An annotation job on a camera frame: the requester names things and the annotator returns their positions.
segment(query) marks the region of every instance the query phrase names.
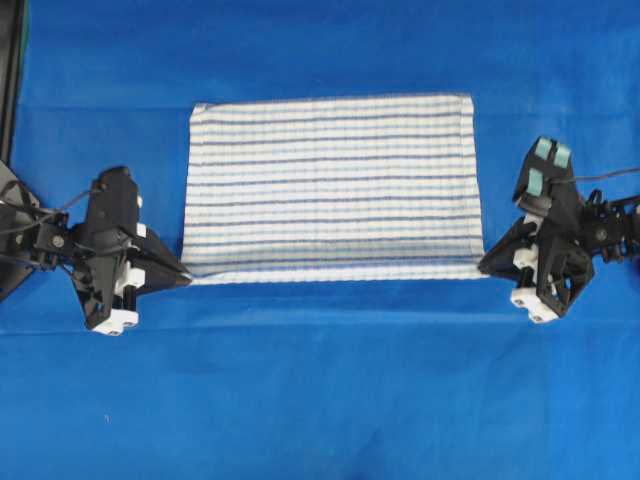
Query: blue cloth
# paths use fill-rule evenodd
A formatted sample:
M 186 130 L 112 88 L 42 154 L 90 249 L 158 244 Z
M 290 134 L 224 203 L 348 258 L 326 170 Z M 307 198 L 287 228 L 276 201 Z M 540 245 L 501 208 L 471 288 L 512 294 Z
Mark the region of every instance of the blue cloth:
M 578 174 L 638 162 L 635 1 L 30 7 L 13 168 L 53 206 L 129 165 L 176 252 L 197 101 L 471 93 L 486 247 L 539 134 Z M 0 478 L 638 478 L 640 275 L 596 263 L 545 327 L 497 280 L 312 283 L 154 294 L 121 338 L 33 275 L 0 306 Z

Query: metal bolt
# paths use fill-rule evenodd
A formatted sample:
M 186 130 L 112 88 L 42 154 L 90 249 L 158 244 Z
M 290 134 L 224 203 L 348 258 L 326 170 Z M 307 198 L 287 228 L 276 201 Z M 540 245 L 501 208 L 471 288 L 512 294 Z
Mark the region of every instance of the metal bolt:
M 607 239 L 607 236 L 607 231 L 604 228 L 596 230 L 596 240 L 599 242 L 604 242 Z
M 51 244 L 56 248 L 62 248 L 64 247 L 64 238 L 62 238 L 60 235 L 54 235 L 51 238 Z

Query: fabric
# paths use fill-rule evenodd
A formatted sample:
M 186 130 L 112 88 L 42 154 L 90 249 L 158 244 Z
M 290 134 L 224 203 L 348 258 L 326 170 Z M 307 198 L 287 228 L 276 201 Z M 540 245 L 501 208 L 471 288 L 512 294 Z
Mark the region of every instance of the fabric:
M 197 105 L 183 248 L 196 284 L 479 278 L 471 99 Z
M 58 206 L 128 165 L 177 254 L 205 99 L 468 92 L 485 249 L 539 135 L 577 175 L 638 163 L 637 0 L 29 4 L 12 167 Z M 304 282 L 143 296 L 118 338 L 35 273 L 0 304 L 0 478 L 637 480 L 640 273 L 595 269 L 542 328 L 499 279 Z

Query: striped towel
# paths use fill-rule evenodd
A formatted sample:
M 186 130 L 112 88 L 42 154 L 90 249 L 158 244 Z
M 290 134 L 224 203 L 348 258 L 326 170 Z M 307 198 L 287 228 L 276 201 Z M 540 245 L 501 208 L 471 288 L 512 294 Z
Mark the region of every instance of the striped towel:
M 196 284 L 481 277 L 468 96 L 198 104 L 190 133 Z

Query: cable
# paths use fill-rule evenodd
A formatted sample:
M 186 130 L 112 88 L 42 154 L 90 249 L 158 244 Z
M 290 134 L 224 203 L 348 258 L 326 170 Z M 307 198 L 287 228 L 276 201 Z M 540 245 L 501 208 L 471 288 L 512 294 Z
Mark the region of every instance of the cable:
M 56 215 L 59 215 L 60 213 L 64 212 L 65 210 L 71 208 L 73 205 L 75 205 L 80 200 L 82 200 L 83 197 L 85 197 L 87 195 L 91 195 L 93 193 L 98 193 L 98 192 L 100 192 L 100 190 L 85 190 L 84 192 L 82 192 L 82 193 L 76 195 L 75 197 L 73 197 L 71 200 L 69 200 L 67 203 L 62 205 L 60 208 L 54 208 L 53 211 L 51 211 L 50 213 L 47 213 L 46 215 L 40 217 L 38 220 L 35 220 L 35 221 L 33 221 L 31 223 L 28 223 L 26 225 L 22 225 L 20 227 L 8 228 L 6 230 L 0 230 L 0 235 L 7 235 L 9 233 L 24 232 L 25 230 L 29 230 L 31 228 L 37 227 L 38 225 L 42 225 L 47 220 L 55 217 Z M 7 204 L 7 205 L 10 205 L 12 207 L 20 207 L 20 205 L 15 205 L 15 204 L 13 204 L 11 202 L 7 202 L 6 200 L 4 201 L 4 203 Z
M 640 167 L 625 168 L 624 170 L 615 170 L 613 172 L 605 173 L 603 175 L 561 178 L 558 180 L 552 180 L 551 183 L 558 184 L 558 183 L 574 183 L 574 182 L 595 182 L 597 180 L 606 180 L 607 178 L 619 177 L 620 175 L 628 175 L 630 173 L 640 173 Z

